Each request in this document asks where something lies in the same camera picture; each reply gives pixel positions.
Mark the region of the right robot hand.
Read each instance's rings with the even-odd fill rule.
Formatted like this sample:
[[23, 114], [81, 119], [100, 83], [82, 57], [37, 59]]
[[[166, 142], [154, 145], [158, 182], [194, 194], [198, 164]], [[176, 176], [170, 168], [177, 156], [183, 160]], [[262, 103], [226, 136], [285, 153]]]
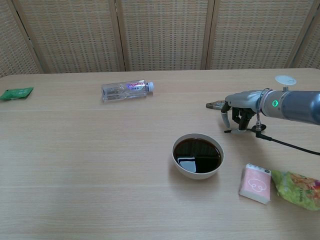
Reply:
[[229, 110], [232, 110], [232, 120], [238, 124], [238, 131], [247, 130], [251, 118], [258, 113], [258, 105], [262, 97], [262, 90], [243, 91], [228, 95], [221, 108], [221, 117], [225, 127], [230, 130], [228, 118]]

